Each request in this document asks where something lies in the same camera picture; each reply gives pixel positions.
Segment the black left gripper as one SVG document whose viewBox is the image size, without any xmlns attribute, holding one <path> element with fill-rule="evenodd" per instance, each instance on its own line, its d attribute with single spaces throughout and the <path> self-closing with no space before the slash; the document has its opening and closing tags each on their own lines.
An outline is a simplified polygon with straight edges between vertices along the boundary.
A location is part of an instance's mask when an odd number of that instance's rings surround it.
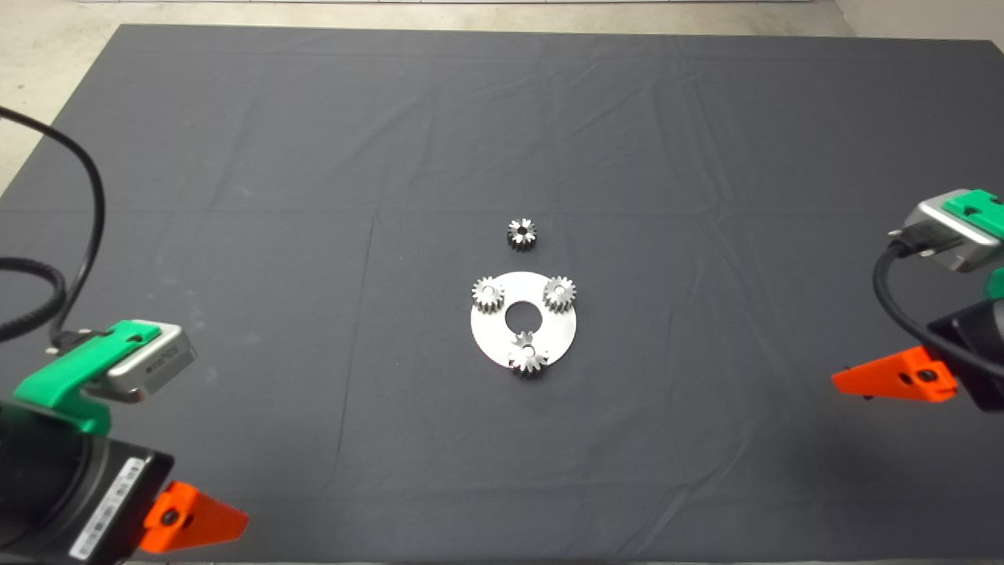
<svg viewBox="0 0 1004 565">
<path fill-rule="evenodd" d="M 165 554 L 240 539 L 246 512 L 179 480 L 160 493 L 173 464 L 172 455 L 153 448 L 85 437 L 68 493 L 31 536 L 32 560 L 118 564 L 139 544 L 146 553 Z"/>
</svg>

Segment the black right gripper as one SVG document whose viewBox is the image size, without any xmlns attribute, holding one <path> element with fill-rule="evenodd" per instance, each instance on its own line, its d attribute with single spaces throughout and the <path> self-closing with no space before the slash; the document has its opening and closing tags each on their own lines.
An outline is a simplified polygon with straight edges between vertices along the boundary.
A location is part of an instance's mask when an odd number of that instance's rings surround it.
<svg viewBox="0 0 1004 565">
<path fill-rule="evenodd" d="M 934 319 L 926 328 L 983 361 L 1001 366 L 1002 321 L 1002 303 L 978 303 Z M 959 386 L 953 375 L 981 411 L 1002 412 L 1002 380 L 954 359 L 944 364 L 926 348 L 907 349 L 846 368 L 833 374 L 831 381 L 846 395 L 937 403 L 957 395 Z"/>
</svg>

